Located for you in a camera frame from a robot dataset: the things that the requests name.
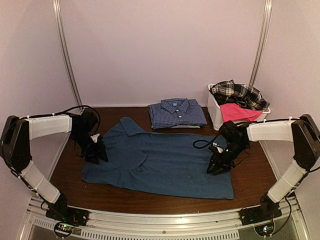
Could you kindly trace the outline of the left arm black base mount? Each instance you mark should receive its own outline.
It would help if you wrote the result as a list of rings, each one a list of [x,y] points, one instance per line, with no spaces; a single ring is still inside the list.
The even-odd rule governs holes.
[[[48,208],[45,216],[57,221],[53,226],[53,232],[58,238],[65,239],[74,232],[76,227],[85,227],[87,225],[89,211],[68,206],[66,215],[63,216],[56,210]]]

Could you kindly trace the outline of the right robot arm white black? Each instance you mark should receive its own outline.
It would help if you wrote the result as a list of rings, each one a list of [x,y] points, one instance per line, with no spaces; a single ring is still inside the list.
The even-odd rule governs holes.
[[[267,156],[277,182],[262,197],[256,210],[259,220],[268,220],[275,212],[275,204],[293,192],[302,180],[320,168],[320,130],[310,114],[287,119],[252,122],[227,121],[219,129],[228,145],[218,147],[210,141],[206,147],[212,152],[206,172],[219,175],[236,166],[236,158],[251,143],[259,142]]]

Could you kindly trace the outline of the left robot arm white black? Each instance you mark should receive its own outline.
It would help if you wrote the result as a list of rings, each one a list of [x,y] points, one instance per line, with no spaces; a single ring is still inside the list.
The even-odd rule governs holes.
[[[63,203],[65,196],[50,183],[36,166],[31,154],[31,141],[55,134],[69,134],[81,149],[80,158],[98,165],[108,157],[103,137],[98,133],[101,116],[94,108],[84,105],[81,113],[73,107],[48,114],[7,118],[0,138],[0,156],[11,173],[38,194],[45,202],[54,205],[52,213],[61,222],[72,218],[72,211]]]

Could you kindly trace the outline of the dark blue polo shirt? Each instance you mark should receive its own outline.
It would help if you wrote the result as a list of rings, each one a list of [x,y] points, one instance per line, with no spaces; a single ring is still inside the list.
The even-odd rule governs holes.
[[[123,117],[103,137],[108,161],[88,163],[81,179],[166,196],[232,200],[231,174],[207,173],[212,152],[194,148],[198,140],[226,147],[221,136],[147,132],[132,118]]]

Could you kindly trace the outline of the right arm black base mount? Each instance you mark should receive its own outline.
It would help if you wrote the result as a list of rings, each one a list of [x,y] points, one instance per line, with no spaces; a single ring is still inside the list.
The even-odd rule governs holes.
[[[253,225],[255,233],[262,238],[271,237],[274,234],[275,218],[282,216],[279,203],[267,206],[261,203],[259,206],[243,207],[238,211],[242,226]]]

